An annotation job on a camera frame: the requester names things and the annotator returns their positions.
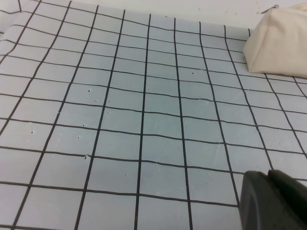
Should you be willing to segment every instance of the grid square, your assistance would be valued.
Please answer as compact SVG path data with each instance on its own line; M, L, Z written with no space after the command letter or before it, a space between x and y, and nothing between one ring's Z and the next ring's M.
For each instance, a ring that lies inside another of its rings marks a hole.
M118 34L107 32L107 31L101 31L101 30L92 30L92 34L90 37L91 42L101 42L106 43L110 45L117 45L118 43Z
M255 107L253 107L252 110L259 126L264 125L276 128L291 129L282 111Z
M245 91L245 93L251 106L280 109L278 100L273 93L255 91Z
M114 108L141 111L143 105L143 94L140 92L110 89L106 105Z
M262 73L250 73L248 71L247 64L242 64L242 63L234 63L234 64L239 75L265 78L265 75Z
M142 114L134 111L105 109L102 129L140 133Z
M187 199L184 168L142 163L140 193Z
M25 93L25 96L62 101L67 87L67 83L34 79Z
M33 184L83 188L89 164L84 157L45 154Z
M62 0L42 0L42 2L56 4L59 6L68 6L69 4L68 1L62 1Z
M176 31L176 43L200 46L200 36L198 34L190 34Z
M147 13L139 13L134 11L125 11L125 20L148 24L149 14Z
M260 171L267 174L270 170L269 160L262 149L227 146L229 159L233 171Z
M154 94L146 94L145 111L180 115L179 99Z
M54 6L50 4L40 4L35 14L41 14L50 18L62 20L66 12L65 7Z
M246 41L227 39L227 45L228 45L229 50L242 52L245 43L246 43Z
M140 197L138 229L189 229L187 203Z
M22 26L17 26L17 25L12 25L9 28L7 28L7 30L5 31L5 33L1 36L1 40L11 40L13 42L17 42L19 36L21 35L22 31L23 31L23 27Z
M19 43L30 46L50 47L55 36L26 28Z
M70 23L63 23L59 35L86 41L90 34L90 31L91 28L88 27L74 25Z
M188 169L188 175L191 200L236 205L230 173Z
M235 74L235 69L230 61L206 59L208 70Z
M284 110L307 113L307 100L305 97L278 95Z
M249 38L248 29L234 27L234 26L226 26L226 37L234 38L234 39L241 39L241 40L248 40Z
M115 8L106 7L106 6L99 6L97 13L108 15L111 17L117 17L121 19L123 17L123 12L124 11L120 9L115 9Z
M10 55L19 58L42 61L46 53L46 48L17 45Z
M135 193L138 165L138 162L95 158L87 189Z
M89 193L85 195L78 229L133 229L135 196Z
M241 229L237 207L192 203L194 229Z
M242 174L233 174L235 184L236 184L236 192L238 193L238 197L241 197L242 192L242 184L243 184L243 176Z
M98 128L102 108L65 103L58 124Z
M113 72L110 86L123 90L143 92L144 77L135 74Z
M61 22L58 20L54 20L54 19L50 19L50 18L46 18L43 16L33 14L28 24L28 27L56 35L59 30L60 25L61 25Z
M126 59L136 60L136 61L145 61L146 50L135 49L135 48L127 48L127 47L119 47L116 57L126 58Z
M162 114L144 115L144 134L181 138L180 118Z
M163 66L163 65L148 63L147 76L177 80L177 71L176 68L172 66Z
M4 127L5 123L6 123L6 120L0 119L0 130L2 130L2 128Z
M88 105L103 105L105 95L105 87L72 84L67 95L66 101Z
M0 65L0 74L9 74L23 77L33 77L38 61L30 61L16 57L6 57Z
M239 78L245 90L260 90L272 92L268 81L264 78L254 78L247 76L239 76Z
M203 47L202 49L206 58L231 61L227 50L206 48L206 47Z
M206 69L203 58L177 55L178 66L192 69Z
M95 156L138 160L140 136L100 131Z
M70 82L74 75L75 69L75 67L70 66L58 66L43 63L39 67L35 78Z
M286 93L292 95L303 96L298 86L293 82L285 82L281 80L269 80L276 93Z
M0 149L0 181L29 183L39 152Z
M307 131L307 115L299 113L286 112L287 117L294 130Z
M184 138L186 139L210 142L220 142L222 140L218 122L183 118L183 127L185 132Z
M281 81L291 81L291 82L295 82L294 77L292 76L287 76L287 75L275 75L275 74L263 74L263 77L266 78L266 76L268 77L268 79L275 79L275 80L281 80Z
M224 86L213 86L215 99L218 102L247 105L244 93L240 89L233 89Z
M114 70L143 75L145 72L145 62L130 61L117 58L115 61Z
M0 184L0 223L14 223L20 204L27 190L25 186Z
M231 58L234 62L246 64L245 56L242 52L230 51Z
M168 53L173 53L173 54L175 53L174 43L163 42L163 41L152 40L152 39L148 40L148 49L155 50L155 51L168 52Z
M17 104L18 97L0 95L0 117L8 118Z
M162 137L144 136L142 160L184 165L182 141Z
M248 106L217 103L217 107L222 121L255 124Z
M180 94L181 97L213 100L211 87L205 83L182 81L180 83Z
M69 9L65 18L66 22L76 23L84 26L92 26L93 20L94 20L93 13L74 10L74 9Z
M202 35L201 43L203 47L227 50L225 39L221 37L212 37L212 36Z
M109 78L110 71L78 68L73 83L107 86Z
M138 37L147 37L148 26L138 23L124 21L122 33Z
M267 127L259 130L268 149L302 152L292 131Z
M146 49L147 39L140 38L140 37L132 37L128 35L122 35L120 36L119 45Z
M80 53L51 49L45 62L60 65L77 66L81 58Z
M269 151L274 169L294 178L307 179L307 161L303 154Z
M214 102L181 98L181 106L183 116L217 120Z
M119 33L121 19L111 18L103 15L96 15L94 28Z
M300 140L300 143L304 149L305 152L307 152L307 143L306 143L306 138L307 134L303 132L296 132L297 138Z
M176 60L174 54L148 51L148 62L175 66Z
M1 56L0 56L0 58L3 59L5 57L5 54L9 54L9 52L13 51L13 49L14 49L14 43L9 42L7 40L1 40Z
M12 118L24 121L54 123L61 103L23 98Z
M83 3L83 2L72 1L71 2L71 8L79 9L79 10L83 10L83 11L90 11L90 12L95 13L97 6L95 6L93 4Z
M225 36L224 26L210 23L201 23L201 33L213 36Z
M207 71L203 69L178 68L180 81L198 81L209 83Z
M85 52L87 54L97 54L97 55L105 55L105 56L114 56L116 51L116 46L114 45L106 45L96 42L89 42L87 44Z
M149 38L166 42L174 42L174 32L163 30L160 28L150 27Z
M210 80L213 85L241 88L237 76L233 74L211 72Z
M70 51L83 52L86 42L71 38L57 37L53 49L66 49Z
M255 127L222 123L226 143L263 148Z
M191 55L203 58L200 46L189 46L184 44L176 44L177 54Z
M17 224L36 228L73 229L81 196L82 192L76 191L31 188Z
M113 61L113 57L84 54L80 63L80 67L111 70Z
M47 125L10 121L0 136L0 146L42 150L50 130Z
M175 80L147 77L146 92L178 97L178 82Z
M300 78L297 78L297 82L304 82L306 83L304 80L306 79L300 79ZM297 86L303 91L303 94L307 94L307 84L300 84L298 83Z
M199 33L200 25L199 22L187 21L184 19L176 19L176 30Z
M223 144L186 141L187 165L210 169L229 170Z
M47 151L91 155L95 137L94 130L56 126Z
M174 18L162 17L160 15L152 15L150 20L150 26L172 30L174 29Z

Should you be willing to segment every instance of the black object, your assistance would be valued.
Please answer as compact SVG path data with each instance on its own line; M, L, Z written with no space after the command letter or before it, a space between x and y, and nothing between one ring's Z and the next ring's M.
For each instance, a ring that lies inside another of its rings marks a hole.
M243 230L307 230L307 187L279 170L247 171L239 211Z

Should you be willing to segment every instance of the grid mat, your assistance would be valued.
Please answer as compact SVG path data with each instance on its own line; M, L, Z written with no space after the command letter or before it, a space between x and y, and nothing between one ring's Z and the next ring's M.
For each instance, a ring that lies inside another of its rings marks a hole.
M307 181L307 80L249 29L30 1L0 41L0 229L240 229L243 173Z

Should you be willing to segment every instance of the zipper pull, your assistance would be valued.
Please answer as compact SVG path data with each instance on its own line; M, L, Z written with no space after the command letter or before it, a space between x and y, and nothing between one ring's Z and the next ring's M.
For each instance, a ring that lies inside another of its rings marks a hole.
M264 14L264 13L268 12L270 9L276 9L278 7L279 7L279 5L275 5L275 6L271 7L271 8L268 8L266 11L261 12L261 14Z

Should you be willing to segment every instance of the cream fabric bag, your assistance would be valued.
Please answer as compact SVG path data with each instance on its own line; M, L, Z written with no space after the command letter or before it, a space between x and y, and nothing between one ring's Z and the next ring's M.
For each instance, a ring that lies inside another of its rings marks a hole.
M307 78L307 3L269 9L243 53L249 72Z

